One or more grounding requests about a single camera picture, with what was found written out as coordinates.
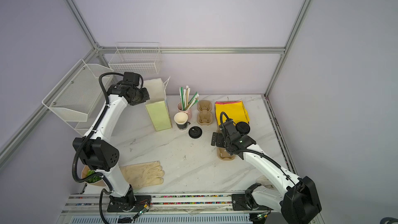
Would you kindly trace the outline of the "single brown pulp carrier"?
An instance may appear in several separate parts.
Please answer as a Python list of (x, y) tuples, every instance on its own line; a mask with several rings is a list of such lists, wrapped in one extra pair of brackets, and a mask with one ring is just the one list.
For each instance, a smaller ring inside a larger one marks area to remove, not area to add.
[(217, 148), (217, 156), (222, 161), (232, 161), (235, 159), (236, 155), (229, 154), (225, 148)]

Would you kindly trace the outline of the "brown pulp cup carrier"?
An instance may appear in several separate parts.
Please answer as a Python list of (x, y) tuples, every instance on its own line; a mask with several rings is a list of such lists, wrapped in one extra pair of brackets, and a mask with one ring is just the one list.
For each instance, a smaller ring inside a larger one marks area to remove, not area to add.
[(198, 115), (197, 122), (199, 125), (211, 125), (213, 122), (213, 116), (211, 113), (212, 103), (208, 100), (200, 100), (198, 102)]

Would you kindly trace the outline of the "green paper takeout bag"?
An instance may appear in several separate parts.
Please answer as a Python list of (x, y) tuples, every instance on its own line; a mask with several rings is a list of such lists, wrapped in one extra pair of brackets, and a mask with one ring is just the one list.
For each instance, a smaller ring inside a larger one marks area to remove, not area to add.
[(160, 79), (150, 79), (144, 82), (150, 99), (145, 108), (156, 131), (163, 131), (172, 127), (167, 104), (166, 89), (170, 78), (165, 82)]

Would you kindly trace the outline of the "black plastic cup lid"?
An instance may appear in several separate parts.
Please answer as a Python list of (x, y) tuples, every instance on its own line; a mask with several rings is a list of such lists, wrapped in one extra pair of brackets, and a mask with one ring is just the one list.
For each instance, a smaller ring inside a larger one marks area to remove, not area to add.
[(188, 134), (192, 139), (198, 139), (202, 136), (203, 131), (200, 127), (194, 126), (189, 129)]

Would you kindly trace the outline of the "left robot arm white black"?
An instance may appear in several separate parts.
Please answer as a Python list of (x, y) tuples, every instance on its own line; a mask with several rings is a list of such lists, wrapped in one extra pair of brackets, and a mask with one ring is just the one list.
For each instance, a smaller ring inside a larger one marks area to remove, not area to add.
[(121, 81), (105, 88), (103, 78), (110, 75), (112, 73), (107, 72), (98, 78), (105, 98), (102, 110), (83, 137), (73, 141), (75, 155), (72, 177), (77, 183), (86, 183), (96, 176), (100, 177), (106, 184), (102, 194), (107, 194), (110, 198), (108, 210), (129, 212), (136, 210), (139, 204), (133, 187), (123, 177), (118, 165), (120, 152), (110, 143), (110, 139), (125, 108), (145, 103), (150, 96), (140, 74), (125, 72), (121, 74)]

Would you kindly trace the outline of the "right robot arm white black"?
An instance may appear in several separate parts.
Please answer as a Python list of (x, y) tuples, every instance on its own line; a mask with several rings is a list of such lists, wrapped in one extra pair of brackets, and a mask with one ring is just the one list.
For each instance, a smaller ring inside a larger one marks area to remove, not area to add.
[(261, 184), (247, 190), (250, 208), (268, 207), (282, 214), (289, 224), (309, 224), (322, 206), (316, 185), (308, 176), (299, 177), (269, 157), (257, 142), (238, 131), (232, 119), (227, 119), (215, 132), (212, 146), (225, 148), (259, 170), (274, 186), (267, 190)]

